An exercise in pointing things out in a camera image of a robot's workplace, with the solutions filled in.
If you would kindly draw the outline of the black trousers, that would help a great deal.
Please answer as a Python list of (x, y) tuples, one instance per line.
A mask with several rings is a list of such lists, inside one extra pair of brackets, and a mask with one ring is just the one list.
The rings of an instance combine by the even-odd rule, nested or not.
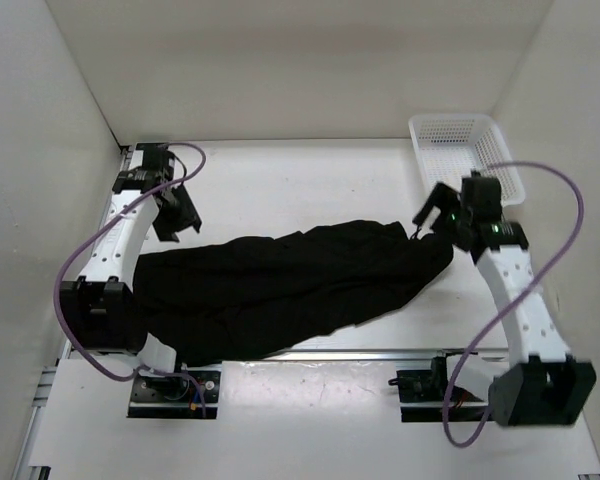
[(149, 332), (204, 366), (261, 359), (397, 311), (453, 256), (439, 235), (354, 220), (144, 254), (133, 293)]

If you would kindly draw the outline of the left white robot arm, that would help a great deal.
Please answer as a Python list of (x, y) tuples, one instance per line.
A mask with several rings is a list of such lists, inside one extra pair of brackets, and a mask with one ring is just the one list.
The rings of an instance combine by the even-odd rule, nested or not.
[(168, 400), (186, 395), (190, 377), (176, 367), (176, 351), (149, 332), (132, 283), (149, 230), (174, 242), (199, 227), (184, 186), (191, 177), (175, 177), (170, 166), (121, 171), (103, 225), (61, 266), (53, 292), (60, 327), (84, 360), (118, 382), (156, 376)]

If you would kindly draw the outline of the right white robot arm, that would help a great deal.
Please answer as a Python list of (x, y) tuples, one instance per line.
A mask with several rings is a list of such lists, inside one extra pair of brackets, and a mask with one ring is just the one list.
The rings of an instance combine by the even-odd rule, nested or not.
[(474, 345), (450, 354), (429, 375), (432, 393), (450, 412), (462, 390), (485, 401), (486, 415), (502, 427), (570, 426), (591, 393), (596, 373), (576, 359), (558, 333), (538, 290), (522, 226), (503, 217), (501, 186), (493, 177), (465, 177), (461, 188), (438, 183), (413, 222), (422, 226), (433, 210), (434, 233), (471, 255), (498, 310), (489, 325), (501, 325), (507, 340), (506, 369), (476, 355)]

